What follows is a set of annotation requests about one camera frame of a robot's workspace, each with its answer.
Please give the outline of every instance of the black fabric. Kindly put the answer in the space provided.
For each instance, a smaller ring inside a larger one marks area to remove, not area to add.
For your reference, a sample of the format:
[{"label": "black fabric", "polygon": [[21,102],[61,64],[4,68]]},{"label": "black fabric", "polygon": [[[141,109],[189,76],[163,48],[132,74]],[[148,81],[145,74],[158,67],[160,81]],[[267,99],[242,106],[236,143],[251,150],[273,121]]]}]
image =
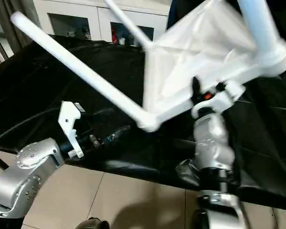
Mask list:
[{"label": "black fabric", "polygon": [[[276,18],[286,20],[286,15]],[[286,24],[280,22],[285,31]],[[123,93],[142,105],[144,53],[139,48],[106,42],[55,39]],[[286,209],[286,72],[246,85],[244,96],[224,113],[235,150],[235,192],[243,201]],[[83,82],[63,64],[32,43],[0,65],[0,133],[61,100],[79,102],[87,113],[112,107],[114,116],[93,124],[98,137],[130,125],[114,147],[88,152],[68,164],[176,187],[199,190],[194,161],[194,121],[190,112],[145,133],[126,114]],[[33,120],[0,141],[0,149],[16,152],[28,143],[64,135],[58,113]]]},{"label": "black fabric", "polygon": [[24,218],[4,219],[0,218],[0,229],[19,229],[22,227]]}]

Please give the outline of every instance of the white cabinet shelf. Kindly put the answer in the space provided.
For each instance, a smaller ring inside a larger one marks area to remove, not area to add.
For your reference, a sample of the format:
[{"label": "white cabinet shelf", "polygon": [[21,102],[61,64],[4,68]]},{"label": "white cabinet shelf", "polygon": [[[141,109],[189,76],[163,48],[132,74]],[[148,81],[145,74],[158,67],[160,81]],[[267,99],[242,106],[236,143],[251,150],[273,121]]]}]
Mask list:
[{"label": "white cabinet shelf", "polygon": [[[33,0],[41,28],[48,34],[137,45],[103,0]],[[165,32],[171,0],[116,0],[151,39]]]}]

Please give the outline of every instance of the glass cabinet door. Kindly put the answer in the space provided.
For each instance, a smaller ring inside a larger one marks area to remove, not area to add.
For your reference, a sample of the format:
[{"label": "glass cabinet door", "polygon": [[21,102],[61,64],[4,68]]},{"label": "glass cabinet door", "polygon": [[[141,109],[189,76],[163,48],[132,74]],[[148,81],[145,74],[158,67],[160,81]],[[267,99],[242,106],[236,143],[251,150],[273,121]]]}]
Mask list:
[{"label": "glass cabinet door", "polygon": [[[126,15],[149,37],[157,39],[165,33],[167,17],[162,15],[125,11]],[[125,26],[107,8],[98,8],[102,40],[116,44],[140,46]]]},{"label": "glass cabinet door", "polygon": [[[112,32],[112,42],[114,44],[124,44],[131,46],[140,46],[139,42],[132,36],[132,34],[126,29],[122,23],[110,22],[111,32]],[[148,36],[148,38],[153,40],[152,27],[139,26],[139,28]]]},{"label": "glass cabinet door", "polygon": [[101,40],[97,8],[60,1],[34,0],[41,28],[48,34]]},{"label": "glass cabinet door", "polygon": [[48,13],[55,35],[91,40],[87,18]]}]

